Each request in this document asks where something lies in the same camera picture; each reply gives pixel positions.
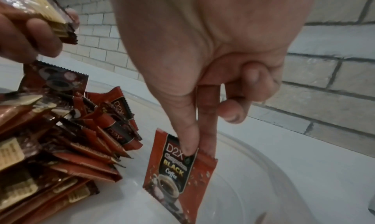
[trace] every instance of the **brick wall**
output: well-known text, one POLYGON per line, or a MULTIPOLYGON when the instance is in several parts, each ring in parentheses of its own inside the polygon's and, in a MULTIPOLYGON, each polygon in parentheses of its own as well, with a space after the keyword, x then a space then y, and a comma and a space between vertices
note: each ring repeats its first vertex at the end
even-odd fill
MULTIPOLYGON (((79 44, 64 47, 72 58, 143 81, 119 40, 108 0, 59 1, 80 14, 79 44)), ((372 24, 374 0, 316 0, 306 23, 372 24)), ((224 87, 221 93, 223 100, 224 87)), ((375 157, 375 60, 289 54, 280 91, 254 104, 249 116, 375 157)))

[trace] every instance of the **black coffee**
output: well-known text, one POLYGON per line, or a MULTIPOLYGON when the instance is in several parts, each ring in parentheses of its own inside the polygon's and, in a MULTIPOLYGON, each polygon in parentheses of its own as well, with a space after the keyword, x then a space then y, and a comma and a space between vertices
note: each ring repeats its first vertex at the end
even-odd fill
POLYGON ((173 195, 173 194, 174 194, 173 187, 171 187, 171 185, 168 184, 167 182, 165 182, 164 180, 160 180, 160 185, 161 185, 162 188, 163 188, 167 193, 169 193, 170 195, 173 195))

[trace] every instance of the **hand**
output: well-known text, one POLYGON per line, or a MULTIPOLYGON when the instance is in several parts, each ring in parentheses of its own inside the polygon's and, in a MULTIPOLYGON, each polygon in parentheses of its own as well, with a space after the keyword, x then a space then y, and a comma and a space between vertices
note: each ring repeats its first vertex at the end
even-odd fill
POLYGON ((241 123, 252 101, 279 89, 287 49, 314 0, 111 1, 128 54, 183 152, 199 146, 214 156, 218 116, 241 123))
MULTIPOLYGON (((79 26, 78 15, 73 9, 67 12, 74 19, 74 27, 79 26)), ((31 63, 38 54, 47 57, 57 57, 63 44, 55 35, 47 22, 41 19, 30 19, 26 28, 36 42, 36 48, 27 40, 15 25, 4 15, 0 14, 0 56, 19 63, 31 63)))

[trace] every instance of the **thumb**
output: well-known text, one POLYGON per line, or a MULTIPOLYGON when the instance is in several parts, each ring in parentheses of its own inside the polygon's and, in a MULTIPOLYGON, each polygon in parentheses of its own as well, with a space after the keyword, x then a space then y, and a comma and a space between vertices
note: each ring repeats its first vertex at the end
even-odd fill
POLYGON ((183 96, 169 95, 147 85, 151 94, 160 102, 180 140, 186 156, 193 155, 199 144, 199 127, 196 120, 195 91, 183 96))

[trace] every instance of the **black label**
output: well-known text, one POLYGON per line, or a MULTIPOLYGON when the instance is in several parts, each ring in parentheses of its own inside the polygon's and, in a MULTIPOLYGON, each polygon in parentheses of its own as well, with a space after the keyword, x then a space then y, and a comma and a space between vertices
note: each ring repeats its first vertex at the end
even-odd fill
POLYGON ((130 135, 129 131, 123 128, 118 122, 115 122, 110 127, 107 127, 104 130, 121 145, 128 144, 134 139, 130 135))
POLYGON ((117 100, 112 101, 111 104, 113 104, 116 109, 125 116, 127 120, 133 118, 133 113, 131 112, 125 97, 118 98, 117 100))
MULTIPOLYGON (((195 158, 196 153, 192 156, 185 156, 180 149, 179 140, 168 135, 159 164, 159 174, 168 176, 176 184, 179 193, 183 193, 195 158)), ((167 192, 173 192, 173 187, 167 182, 161 182, 161 185, 167 192)))

